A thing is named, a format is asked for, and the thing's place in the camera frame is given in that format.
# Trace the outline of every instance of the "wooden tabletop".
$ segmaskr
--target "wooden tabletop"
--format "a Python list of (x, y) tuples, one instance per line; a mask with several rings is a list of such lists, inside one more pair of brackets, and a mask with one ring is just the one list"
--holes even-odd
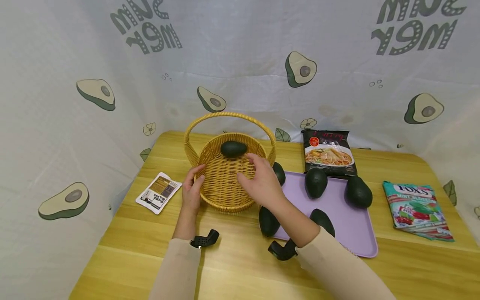
[[(211, 135), (191, 134), (199, 153)], [(267, 151), (268, 141), (261, 141)], [(373, 192), (369, 208), (379, 253), (364, 261), (398, 299), (480, 299), (480, 249), (444, 193), (432, 169), (411, 154), (353, 149), (359, 176)], [(277, 142), (285, 171), (303, 172), (301, 144)], [(182, 132), (157, 140), (105, 235), (83, 271), (71, 299), (147, 299), (167, 250), (181, 205), (175, 194), (160, 215), (135, 203), (153, 178), (164, 172), (183, 181), (191, 165)], [(393, 229), (382, 182), (429, 184), (445, 214), (455, 242), (430, 241)], [(231, 216), (203, 205), (197, 227), (214, 228), (218, 242), (202, 250), (198, 299), (331, 299), (297, 260), (280, 262), (268, 251), (272, 239), (261, 235), (258, 207)]]

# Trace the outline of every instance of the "noodle package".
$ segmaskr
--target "noodle package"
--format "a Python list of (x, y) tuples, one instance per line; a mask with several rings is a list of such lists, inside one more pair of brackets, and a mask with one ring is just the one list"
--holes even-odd
[(305, 173), (310, 168), (321, 168), (327, 176), (348, 178), (357, 175), (357, 167), (347, 142), (348, 131), (305, 129)]

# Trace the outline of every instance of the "white fabric backdrop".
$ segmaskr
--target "white fabric backdrop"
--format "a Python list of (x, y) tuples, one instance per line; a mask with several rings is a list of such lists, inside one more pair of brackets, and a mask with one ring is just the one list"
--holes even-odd
[[(421, 12), (410, 17), (415, 7)], [(124, 22), (118, 9), (133, 21), (126, 15)], [(315, 129), (350, 130), (353, 147), (423, 157), (441, 182), (455, 183), (457, 208), (480, 240), (474, 212), (480, 206), (474, 180), (479, 13), (475, 0), (3, 3), (0, 298), (68, 297), (142, 165), (140, 153), (162, 132), (185, 130), (208, 113), (199, 86), (225, 99), (227, 111), (280, 128), (293, 142), (301, 141), (304, 120), (314, 119)], [(435, 25), (445, 29), (438, 40)], [(384, 50), (377, 30), (391, 33)], [(390, 55), (410, 40), (410, 51)], [(285, 67), (292, 51), (317, 66), (313, 79), (296, 88)], [(85, 79), (108, 83), (114, 110), (79, 94), (76, 83)], [(422, 93), (444, 112), (408, 124), (408, 104)], [(230, 118), (195, 130), (265, 138), (254, 125)], [(83, 212), (56, 220), (38, 215), (42, 202), (78, 181), (90, 194)]]

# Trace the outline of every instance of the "lavender plastic tray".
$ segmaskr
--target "lavender plastic tray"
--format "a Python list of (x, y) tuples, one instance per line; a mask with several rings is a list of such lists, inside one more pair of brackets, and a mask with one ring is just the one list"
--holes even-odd
[[(315, 208), (323, 210), (332, 221), (337, 241), (358, 256), (372, 258), (378, 254), (368, 210), (355, 208), (345, 201), (346, 180), (328, 178), (323, 195), (311, 200), (305, 191), (305, 174), (285, 172), (285, 175), (287, 179), (282, 187), (283, 193), (301, 212), (310, 216)], [(289, 239), (282, 227), (274, 238)]]

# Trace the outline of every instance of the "black wrist device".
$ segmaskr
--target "black wrist device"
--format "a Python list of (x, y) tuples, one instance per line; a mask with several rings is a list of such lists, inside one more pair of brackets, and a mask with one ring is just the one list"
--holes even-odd
[(219, 236), (220, 234), (218, 231), (211, 229), (208, 233), (208, 236), (201, 237), (197, 235), (193, 240), (190, 241), (190, 245), (198, 249), (201, 249), (202, 247), (208, 247), (215, 244)]

